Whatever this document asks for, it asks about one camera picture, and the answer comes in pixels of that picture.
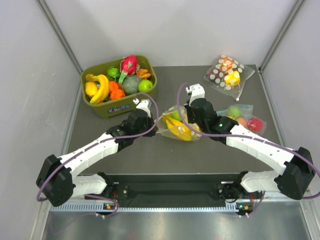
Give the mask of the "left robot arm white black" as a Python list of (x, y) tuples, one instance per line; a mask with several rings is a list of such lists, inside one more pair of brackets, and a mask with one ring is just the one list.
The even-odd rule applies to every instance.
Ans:
[(52, 206), (58, 207), (71, 198), (109, 198), (114, 187), (106, 174), (83, 175), (82, 172), (129, 147), (138, 137), (152, 137), (155, 133), (150, 110), (137, 108), (121, 124), (109, 128), (84, 147), (62, 156), (48, 156), (36, 179), (39, 188), (36, 200), (48, 200)]

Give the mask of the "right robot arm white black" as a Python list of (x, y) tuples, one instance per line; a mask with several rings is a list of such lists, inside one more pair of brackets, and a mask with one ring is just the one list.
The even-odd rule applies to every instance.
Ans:
[(306, 148), (294, 150), (270, 142), (235, 120), (218, 115), (205, 98), (189, 100), (184, 107), (188, 122), (198, 125), (202, 135), (243, 151), (271, 168), (262, 172), (240, 172), (229, 186), (237, 197), (266, 191), (280, 192), (293, 200), (304, 199), (316, 173), (311, 167), (311, 153)]

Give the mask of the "zip bag with bananas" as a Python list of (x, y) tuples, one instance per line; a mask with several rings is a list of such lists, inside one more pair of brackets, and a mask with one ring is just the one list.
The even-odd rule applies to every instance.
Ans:
[(158, 118), (157, 128), (157, 134), (171, 139), (196, 142), (201, 138), (200, 134), (190, 130), (184, 124), (178, 113), (177, 105), (172, 106), (162, 113)]

